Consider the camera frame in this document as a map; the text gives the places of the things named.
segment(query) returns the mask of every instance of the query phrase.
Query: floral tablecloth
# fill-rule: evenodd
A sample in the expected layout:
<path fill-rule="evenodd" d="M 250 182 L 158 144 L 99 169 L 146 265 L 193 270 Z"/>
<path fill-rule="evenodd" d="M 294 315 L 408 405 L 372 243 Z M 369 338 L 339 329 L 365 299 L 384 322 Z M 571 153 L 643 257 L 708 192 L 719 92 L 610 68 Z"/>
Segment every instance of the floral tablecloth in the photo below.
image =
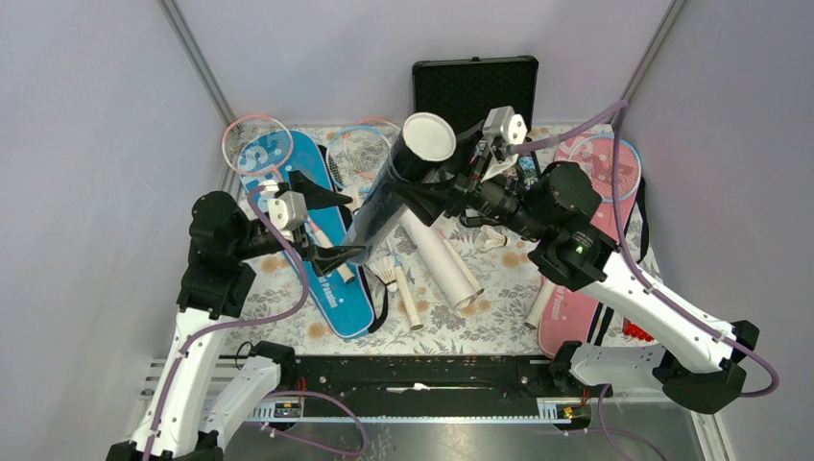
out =
<path fill-rule="evenodd" d="M 546 125 L 532 129 L 534 139 L 565 133 L 573 125 Z M 319 144 L 326 144 L 339 128 L 299 128 Z M 597 133 L 611 133 L 611 127 L 594 128 Z M 538 152 L 540 167 L 553 158 L 555 149 Z M 251 216 L 245 197 L 241 207 Z M 424 322 L 424 329 L 411 331 L 397 295 L 391 298 L 388 320 L 379 331 L 367 336 L 344 340 L 336 336 L 312 301 L 293 317 L 263 327 L 240 328 L 228 339 L 225 353 L 235 353 L 244 341 L 267 340 L 292 346 L 297 354 L 540 354 L 538 332 L 523 325 L 531 303 L 540 288 L 540 275 L 528 255 L 529 242 L 513 239 L 501 249 L 483 249 L 485 236 L 477 229 L 461 227 L 455 220 L 441 219 L 435 224 L 458 251 L 486 291 L 469 306 L 453 310 L 420 260 L 416 247 L 401 227 L 396 227 L 391 242 L 401 259 L 413 297 Z M 634 254 L 639 247 L 641 216 L 634 210 L 628 231 L 628 242 Z M 299 281 L 282 255 L 270 255 L 249 261 L 257 273 L 243 308 L 243 318 L 268 317 L 291 307 L 299 297 Z M 651 251 L 642 266 L 659 277 Z M 368 277 L 376 302 L 381 307 L 384 287 L 376 277 Z M 603 345 L 638 346 L 642 343 L 622 334 L 622 317 L 615 314 Z"/>

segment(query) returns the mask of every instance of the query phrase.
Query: metal frame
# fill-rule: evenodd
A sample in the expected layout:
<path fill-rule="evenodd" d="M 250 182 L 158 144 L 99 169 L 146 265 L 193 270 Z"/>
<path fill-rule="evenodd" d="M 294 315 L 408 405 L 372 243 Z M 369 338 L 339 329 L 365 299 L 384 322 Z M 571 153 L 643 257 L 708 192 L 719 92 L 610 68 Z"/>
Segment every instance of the metal frame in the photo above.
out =
<path fill-rule="evenodd" d="M 218 85 L 215 74 L 206 62 L 204 52 L 201 51 L 201 47 L 198 46 L 195 36 L 192 35 L 192 31 L 189 29 L 189 25 L 187 25 L 183 17 L 178 2 L 176 0 L 157 0 L 157 3 L 164 12 L 164 16 L 167 18 L 170 27 L 172 27 L 176 33 L 176 37 L 184 53 L 186 53 L 187 58 L 189 58 L 189 62 L 192 64 L 198 77 L 201 78 L 201 85 L 203 85 L 203 88 L 209 95 L 212 106 L 217 110 L 218 115 L 221 116 L 221 119 L 224 121 L 224 128 L 226 128 L 237 120 L 237 117 L 231 109 L 224 91 Z M 218 182 L 218 188 L 228 192 L 235 198 L 237 198 L 239 194 L 240 180 L 237 174 L 228 166 L 224 166 L 224 171 Z"/>
<path fill-rule="evenodd" d="M 628 81 L 628 85 L 625 86 L 621 99 L 626 100 L 628 103 L 633 102 L 633 98 L 638 93 L 641 83 L 650 73 L 650 69 L 653 66 L 653 62 L 656 60 L 658 53 L 661 51 L 661 47 L 664 46 L 664 42 L 670 36 L 670 32 L 673 31 L 673 26 L 676 25 L 676 22 L 678 22 L 679 18 L 682 16 L 682 13 L 686 9 L 687 5 L 689 5 L 691 2 L 692 0 L 673 0 L 673 2 L 670 3 L 670 6 L 667 7 L 667 12 L 661 19 L 658 27 L 656 27 L 656 33 L 653 34 L 650 44 L 647 45 L 647 49 L 645 49 L 644 55 L 642 55 L 641 60 L 638 62 L 634 74 Z M 614 131 L 616 131 L 617 128 L 617 120 L 618 118 L 616 115 L 610 119 L 610 124 L 613 126 Z"/>

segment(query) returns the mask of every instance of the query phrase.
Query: shuttlecock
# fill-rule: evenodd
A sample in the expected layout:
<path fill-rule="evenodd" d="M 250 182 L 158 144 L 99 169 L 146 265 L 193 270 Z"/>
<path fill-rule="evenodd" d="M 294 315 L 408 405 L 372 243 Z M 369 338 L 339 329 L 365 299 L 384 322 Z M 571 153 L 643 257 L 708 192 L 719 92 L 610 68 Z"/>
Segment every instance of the shuttlecock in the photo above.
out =
<path fill-rule="evenodd" d="M 394 293 L 398 289 L 395 286 L 395 259 L 391 255 L 369 262 L 367 266 L 382 280 L 387 291 Z"/>
<path fill-rule="evenodd" d="M 492 226 L 483 226 L 481 228 L 481 233 L 486 236 L 483 248 L 487 250 L 505 247 L 506 244 L 509 243 L 509 237 L 498 232 L 497 229 L 493 228 Z"/>
<path fill-rule="evenodd" d="M 353 199 L 353 202 L 349 204 L 345 204 L 347 209 L 350 210 L 351 213 L 355 213 L 357 209 L 362 206 L 362 198 L 359 196 L 359 186 L 358 185 L 349 185 L 348 187 L 342 189 L 340 194 L 345 195 Z"/>

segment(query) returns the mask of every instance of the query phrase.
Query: gray wall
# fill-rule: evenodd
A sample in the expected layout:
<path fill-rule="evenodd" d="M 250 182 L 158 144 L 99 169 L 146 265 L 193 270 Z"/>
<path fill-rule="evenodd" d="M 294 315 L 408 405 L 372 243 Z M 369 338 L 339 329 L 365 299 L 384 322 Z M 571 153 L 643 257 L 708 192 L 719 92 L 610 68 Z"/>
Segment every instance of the gray wall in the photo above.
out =
<path fill-rule="evenodd" d="M 238 114 L 287 124 L 412 113 L 416 61 L 534 55 L 535 118 L 622 94 L 670 0 L 182 0 Z"/>
<path fill-rule="evenodd" d="M 223 126 L 155 1 L 0 7 L 0 457 L 104 459 Z"/>
<path fill-rule="evenodd" d="M 814 2 L 695 1 L 624 131 L 651 187 L 666 281 L 761 328 L 779 390 L 724 419 L 739 461 L 809 459 L 814 260 Z M 766 375 L 747 364 L 751 389 Z"/>

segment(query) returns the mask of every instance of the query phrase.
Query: black shuttlecock tube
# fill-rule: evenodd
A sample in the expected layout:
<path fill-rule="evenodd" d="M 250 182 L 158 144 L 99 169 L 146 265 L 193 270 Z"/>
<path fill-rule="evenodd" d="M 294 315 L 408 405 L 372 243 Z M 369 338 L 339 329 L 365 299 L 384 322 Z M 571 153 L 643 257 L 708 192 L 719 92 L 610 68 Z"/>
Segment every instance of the black shuttlecock tube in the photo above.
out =
<path fill-rule="evenodd" d="M 364 245 L 367 250 L 352 261 L 361 264 L 393 229 L 404 212 L 404 202 L 387 184 L 426 182 L 455 152 L 455 133 L 434 113 L 417 112 L 401 128 L 382 169 L 356 212 L 343 245 Z"/>

